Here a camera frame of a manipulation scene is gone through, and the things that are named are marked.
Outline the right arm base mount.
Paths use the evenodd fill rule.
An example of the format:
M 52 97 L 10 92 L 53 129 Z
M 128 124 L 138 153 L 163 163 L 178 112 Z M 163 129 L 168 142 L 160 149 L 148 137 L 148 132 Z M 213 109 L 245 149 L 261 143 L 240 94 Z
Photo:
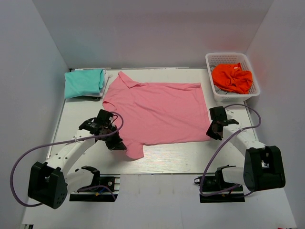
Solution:
M 220 191 L 226 188 L 234 186 L 234 183 L 225 183 L 223 187 L 220 187 L 216 182 L 215 176 L 207 175 L 203 182 L 202 191 L 205 194 L 210 194 L 216 191 Z M 199 195 L 200 203 L 241 203 L 245 202 L 244 190 L 242 186 L 235 189 L 230 189 L 227 192 L 222 192 L 217 195 L 204 197 Z

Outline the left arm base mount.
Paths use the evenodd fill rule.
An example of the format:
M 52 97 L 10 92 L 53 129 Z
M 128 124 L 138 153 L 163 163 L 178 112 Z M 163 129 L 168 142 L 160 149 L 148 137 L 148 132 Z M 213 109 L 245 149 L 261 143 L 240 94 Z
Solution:
M 90 189 L 70 194 L 70 202 L 115 202 L 120 189 L 120 175 L 100 175 Z

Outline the pink t-shirt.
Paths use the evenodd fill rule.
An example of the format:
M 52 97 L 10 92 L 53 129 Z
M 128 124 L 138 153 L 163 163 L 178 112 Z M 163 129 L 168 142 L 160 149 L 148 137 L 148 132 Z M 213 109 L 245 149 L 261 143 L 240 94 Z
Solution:
M 121 115 L 120 137 L 126 155 L 144 156 L 143 146 L 204 142 L 210 138 L 209 115 L 200 83 L 140 83 L 119 72 L 103 108 Z

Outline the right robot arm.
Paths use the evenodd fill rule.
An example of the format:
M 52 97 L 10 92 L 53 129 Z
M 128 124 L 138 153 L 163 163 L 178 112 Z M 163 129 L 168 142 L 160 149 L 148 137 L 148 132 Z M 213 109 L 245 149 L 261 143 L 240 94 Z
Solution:
M 281 151 L 276 146 L 267 146 L 248 134 L 247 130 L 260 126 L 262 119 L 254 126 L 241 127 L 238 121 L 228 118 L 225 107 L 210 109 L 211 124 L 207 136 L 222 143 L 208 162 L 213 160 L 227 143 L 231 143 L 243 156 L 244 166 L 226 165 L 217 168 L 214 184 L 216 195 L 246 186 L 250 192 L 283 188 L 286 184 Z

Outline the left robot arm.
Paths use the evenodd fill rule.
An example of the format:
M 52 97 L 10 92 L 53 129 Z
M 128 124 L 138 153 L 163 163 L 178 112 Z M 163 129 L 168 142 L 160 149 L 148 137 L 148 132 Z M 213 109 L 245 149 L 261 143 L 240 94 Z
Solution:
M 113 190 L 102 183 L 101 173 L 92 166 L 71 170 L 79 158 L 103 141 L 109 150 L 126 150 L 119 136 L 122 125 L 114 124 L 122 116 L 117 112 L 100 110 L 97 117 L 85 120 L 71 140 L 61 142 L 63 148 L 45 162 L 36 162 L 30 169 L 28 197 L 52 209 L 59 208 L 72 192 L 102 189 L 110 194 Z

